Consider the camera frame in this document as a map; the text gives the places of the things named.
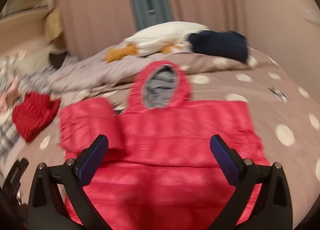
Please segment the red puffer down jacket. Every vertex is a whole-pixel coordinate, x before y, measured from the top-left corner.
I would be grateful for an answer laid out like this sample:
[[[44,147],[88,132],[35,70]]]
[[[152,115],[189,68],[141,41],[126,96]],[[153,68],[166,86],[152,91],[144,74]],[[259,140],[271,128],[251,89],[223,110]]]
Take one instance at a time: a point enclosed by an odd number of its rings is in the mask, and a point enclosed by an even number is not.
[[[60,145],[75,158],[102,134],[109,149],[85,192],[113,229],[207,229],[233,194],[209,143],[220,135],[266,165],[246,103],[196,100],[184,71],[155,61],[136,77],[117,114],[102,97],[59,114]]]

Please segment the plaid clothes pile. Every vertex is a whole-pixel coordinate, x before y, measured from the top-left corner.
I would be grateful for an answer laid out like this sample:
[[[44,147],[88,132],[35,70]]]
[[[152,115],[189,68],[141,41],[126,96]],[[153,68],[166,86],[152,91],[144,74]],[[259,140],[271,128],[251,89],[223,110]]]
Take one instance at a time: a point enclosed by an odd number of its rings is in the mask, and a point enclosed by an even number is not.
[[[21,80],[15,69],[16,60],[16,57],[10,56],[1,59],[1,162],[6,161],[20,138],[12,120],[14,108],[23,97]]]

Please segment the dark red folded garment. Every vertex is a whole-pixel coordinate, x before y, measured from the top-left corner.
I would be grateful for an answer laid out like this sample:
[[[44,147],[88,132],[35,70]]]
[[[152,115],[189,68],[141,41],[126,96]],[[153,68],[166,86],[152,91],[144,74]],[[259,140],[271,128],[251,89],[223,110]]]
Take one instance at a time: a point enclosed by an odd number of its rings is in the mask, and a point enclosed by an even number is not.
[[[21,104],[12,112],[12,120],[17,132],[25,140],[32,142],[56,117],[61,100],[51,99],[48,94],[26,93]]]

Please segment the taupe polka dot duvet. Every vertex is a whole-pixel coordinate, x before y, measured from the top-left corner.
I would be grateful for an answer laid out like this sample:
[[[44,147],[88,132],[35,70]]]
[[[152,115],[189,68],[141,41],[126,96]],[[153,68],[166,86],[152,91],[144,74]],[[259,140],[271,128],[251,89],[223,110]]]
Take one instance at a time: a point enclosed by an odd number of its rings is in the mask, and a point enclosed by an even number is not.
[[[293,225],[306,217],[319,195],[319,104],[296,85],[268,56],[253,51],[253,66],[208,55],[177,53],[139,58],[142,69],[113,86],[57,93],[61,110],[95,97],[107,99],[120,114],[137,75],[155,61],[167,61],[187,75],[190,98],[246,103],[255,134],[259,137],[267,164],[283,165],[289,183]],[[31,182],[40,162],[59,165],[67,158],[60,145],[59,114],[20,156],[29,160],[21,180],[21,193],[28,200]]]

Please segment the lilac grey crumpled blanket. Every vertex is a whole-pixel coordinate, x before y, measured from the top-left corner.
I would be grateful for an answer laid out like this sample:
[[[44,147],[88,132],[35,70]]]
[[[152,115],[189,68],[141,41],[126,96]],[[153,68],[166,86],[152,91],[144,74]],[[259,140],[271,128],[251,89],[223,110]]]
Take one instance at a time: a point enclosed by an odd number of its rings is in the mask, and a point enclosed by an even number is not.
[[[113,86],[137,74],[142,66],[140,59],[132,56],[111,63],[99,55],[78,62],[69,57],[59,69],[49,67],[40,73],[23,76],[20,89],[23,92],[64,93]]]

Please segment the small black garment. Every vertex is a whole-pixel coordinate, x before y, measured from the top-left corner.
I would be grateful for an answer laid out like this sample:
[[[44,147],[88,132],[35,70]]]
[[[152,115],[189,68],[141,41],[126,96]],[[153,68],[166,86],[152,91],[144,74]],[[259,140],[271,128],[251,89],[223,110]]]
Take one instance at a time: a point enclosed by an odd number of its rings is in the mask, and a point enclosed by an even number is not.
[[[62,67],[67,56],[68,52],[49,53],[49,60],[55,69],[59,69]]]

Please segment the folded navy blue garment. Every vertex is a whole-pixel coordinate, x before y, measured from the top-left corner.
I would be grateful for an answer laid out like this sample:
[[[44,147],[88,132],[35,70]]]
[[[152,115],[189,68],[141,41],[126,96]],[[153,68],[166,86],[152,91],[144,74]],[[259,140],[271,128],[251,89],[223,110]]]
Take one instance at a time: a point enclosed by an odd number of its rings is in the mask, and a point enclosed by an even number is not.
[[[188,40],[194,53],[229,58],[242,63],[248,61],[246,38],[236,31],[201,31],[190,34]]]

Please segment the woven straw basket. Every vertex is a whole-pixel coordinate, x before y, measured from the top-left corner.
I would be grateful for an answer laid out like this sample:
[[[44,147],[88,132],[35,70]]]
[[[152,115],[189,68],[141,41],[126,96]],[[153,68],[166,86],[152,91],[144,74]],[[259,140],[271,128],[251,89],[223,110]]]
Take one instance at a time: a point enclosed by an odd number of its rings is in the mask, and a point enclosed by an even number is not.
[[[59,8],[51,11],[45,18],[44,36],[47,42],[52,42],[63,33],[61,12]]]

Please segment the white plush goose toy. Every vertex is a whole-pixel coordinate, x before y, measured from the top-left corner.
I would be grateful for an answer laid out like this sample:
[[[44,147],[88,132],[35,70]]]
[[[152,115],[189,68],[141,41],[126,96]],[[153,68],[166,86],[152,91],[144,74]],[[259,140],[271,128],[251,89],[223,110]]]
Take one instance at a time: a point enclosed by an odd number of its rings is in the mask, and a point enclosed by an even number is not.
[[[154,53],[171,53],[178,49],[190,48],[189,36],[207,31],[205,25],[172,21],[144,28],[122,43],[107,51],[104,60],[108,63],[120,60],[129,55],[146,57]]]

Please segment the pink pleated curtain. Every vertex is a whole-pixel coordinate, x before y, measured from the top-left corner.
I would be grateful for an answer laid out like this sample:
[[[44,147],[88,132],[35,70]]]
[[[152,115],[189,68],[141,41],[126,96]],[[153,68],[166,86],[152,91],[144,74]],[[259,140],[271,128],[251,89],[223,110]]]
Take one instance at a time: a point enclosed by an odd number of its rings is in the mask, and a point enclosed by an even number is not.
[[[244,0],[169,0],[173,21],[246,33]],[[138,31],[131,0],[55,0],[68,50],[88,58]]]

